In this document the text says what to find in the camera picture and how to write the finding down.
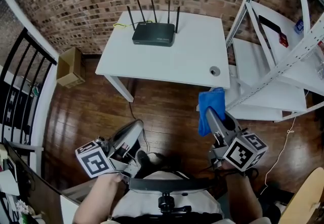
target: yellow cable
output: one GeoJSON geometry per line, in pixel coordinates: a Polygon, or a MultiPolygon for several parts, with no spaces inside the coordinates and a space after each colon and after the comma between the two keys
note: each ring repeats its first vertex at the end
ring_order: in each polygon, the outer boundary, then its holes
{"type": "Polygon", "coordinates": [[[115,24],[113,24],[113,27],[118,27],[118,26],[121,26],[123,28],[126,28],[126,27],[129,27],[129,26],[132,26],[132,25],[131,24],[130,25],[126,25],[126,24],[121,24],[121,23],[115,23],[115,24]]]}

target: cardboard box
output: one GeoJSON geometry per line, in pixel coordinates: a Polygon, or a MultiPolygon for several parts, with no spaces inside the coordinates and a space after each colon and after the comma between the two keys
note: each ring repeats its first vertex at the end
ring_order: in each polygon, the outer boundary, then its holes
{"type": "Polygon", "coordinates": [[[56,72],[56,82],[67,88],[86,81],[86,67],[82,61],[81,52],[71,48],[59,56],[56,72]]]}

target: router antenna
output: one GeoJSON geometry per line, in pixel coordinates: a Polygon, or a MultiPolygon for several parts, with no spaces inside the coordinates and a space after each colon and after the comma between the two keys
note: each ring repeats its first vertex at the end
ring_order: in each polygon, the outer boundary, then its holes
{"type": "Polygon", "coordinates": [[[179,14],[180,14],[180,6],[178,7],[178,10],[177,10],[177,24],[176,24],[176,33],[178,33],[179,14]]]}
{"type": "Polygon", "coordinates": [[[137,3],[138,3],[138,6],[140,7],[140,10],[141,10],[141,13],[142,13],[142,17],[143,17],[143,21],[145,22],[145,18],[144,18],[144,14],[143,14],[143,11],[142,11],[142,7],[141,7],[141,4],[140,4],[140,1],[137,0],[137,3]]]}
{"type": "Polygon", "coordinates": [[[134,25],[134,21],[133,21],[133,18],[132,18],[131,9],[130,9],[129,6],[127,6],[127,9],[128,9],[128,13],[130,14],[130,18],[131,18],[131,22],[132,22],[132,25],[133,25],[133,29],[135,30],[135,25],[134,25]]]}
{"type": "Polygon", "coordinates": [[[151,3],[152,3],[152,8],[153,8],[153,13],[154,13],[155,22],[157,23],[157,19],[156,19],[156,14],[155,14],[155,8],[154,8],[153,0],[151,0],[151,3]]]}
{"type": "Polygon", "coordinates": [[[170,23],[170,0],[168,3],[168,24],[170,23]]]}

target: red object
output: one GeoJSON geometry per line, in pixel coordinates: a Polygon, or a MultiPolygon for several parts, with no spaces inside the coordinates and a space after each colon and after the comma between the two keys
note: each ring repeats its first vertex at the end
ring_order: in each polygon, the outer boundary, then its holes
{"type": "Polygon", "coordinates": [[[318,46],[322,49],[322,51],[324,52],[324,44],[322,41],[318,42],[318,46]]]}
{"type": "Polygon", "coordinates": [[[286,48],[289,46],[287,37],[282,32],[279,33],[279,43],[282,44],[286,48]]]}

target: table leg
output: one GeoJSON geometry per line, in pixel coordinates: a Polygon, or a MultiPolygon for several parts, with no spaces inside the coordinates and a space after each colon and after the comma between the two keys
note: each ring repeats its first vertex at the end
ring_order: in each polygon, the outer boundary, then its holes
{"type": "Polygon", "coordinates": [[[118,79],[117,76],[108,76],[105,74],[108,81],[120,92],[120,94],[129,102],[133,102],[134,98],[123,85],[123,83],[118,79]]]}

